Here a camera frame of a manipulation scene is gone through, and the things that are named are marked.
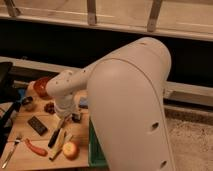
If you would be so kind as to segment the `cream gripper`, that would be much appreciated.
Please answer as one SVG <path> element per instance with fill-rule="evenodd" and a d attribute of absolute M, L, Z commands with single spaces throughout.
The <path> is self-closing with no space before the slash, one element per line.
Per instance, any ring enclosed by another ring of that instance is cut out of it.
<path fill-rule="evenodd" d="M 78 113 L 78 108 L 74 101 L 69 101 L 69 102 L 55 101 L 54 109 L 55 109 L 56 115 L 59 118 L 66 118 L 72 114 Z"/>

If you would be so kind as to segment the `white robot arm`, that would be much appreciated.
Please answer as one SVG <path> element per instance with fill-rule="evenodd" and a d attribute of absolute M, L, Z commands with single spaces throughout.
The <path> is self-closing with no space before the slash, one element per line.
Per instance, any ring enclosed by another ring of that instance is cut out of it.
<path fill-rule="evenodd" d="M 71 112 L 71 94 L 85 89 L 110 171 L 176 171 L 163 108 L 171 68 L 167 47 L 140 38 L 86 68 L 61 72 L 46 86 L 55 110 Z"/>

